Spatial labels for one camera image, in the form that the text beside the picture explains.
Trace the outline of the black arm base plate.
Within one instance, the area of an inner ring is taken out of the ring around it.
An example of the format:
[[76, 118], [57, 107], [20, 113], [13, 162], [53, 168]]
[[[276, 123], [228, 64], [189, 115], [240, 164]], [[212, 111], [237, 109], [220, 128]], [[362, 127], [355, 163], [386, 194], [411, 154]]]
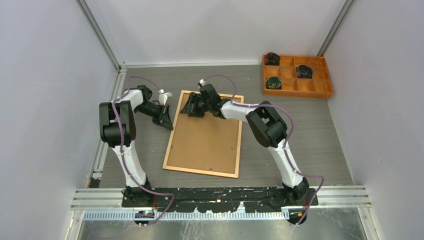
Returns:
[[158, 187], [154, 191], [160, 195], [127, 187], [121, 190], [121, 205], [124, 208], [154, 208], [168, 213], [234, 213], [239, 207], [244, 207], [247, 213], [273, 213], [279, 212], [282, 207], [302, 209], [309, 203], [313, 206], [319, 203], [312, 198], [315, 193], [313, 188], [298, 199], [288, 190], [275, 186]]

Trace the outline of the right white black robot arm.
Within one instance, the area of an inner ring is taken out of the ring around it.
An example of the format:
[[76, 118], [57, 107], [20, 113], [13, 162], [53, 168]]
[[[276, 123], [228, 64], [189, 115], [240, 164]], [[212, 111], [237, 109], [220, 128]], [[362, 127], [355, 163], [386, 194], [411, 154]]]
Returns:
[[310, 185], [300, 173], [289, 149], [288, 126], [276, 108], [268, 101], [259, 104], [235, 102], [222, 98], [212, 84], [200, 80], [199, 92], [192, 92], [180, 110], [190, 117], [202, 118], [209, 112], [221, 119], [248, 123], [255, 140], [271, 153], [282, 177], [285, 198], [291, 205], [299, 205], [306, 197]]

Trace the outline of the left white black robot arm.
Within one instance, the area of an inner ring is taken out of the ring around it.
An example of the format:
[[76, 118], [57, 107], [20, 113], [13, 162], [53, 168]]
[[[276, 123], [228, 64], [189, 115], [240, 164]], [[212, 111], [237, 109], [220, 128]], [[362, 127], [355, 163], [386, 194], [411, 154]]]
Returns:
[[168, 99], [173, 95], [159, 89], [158, 100], [151, 100], [153, 92], [145, 85], [130, 88], [110, 102], [99, 105], [99, 135], [117, 155], [125, 177], [123, 198], [148, 207], [156, 193], [152, 190], [148, 176], [143, 170], [135, 139], [137, 129], [134, 115], [142, 113], [151, 117], [156, 126], [173, 130], [169, 114]]

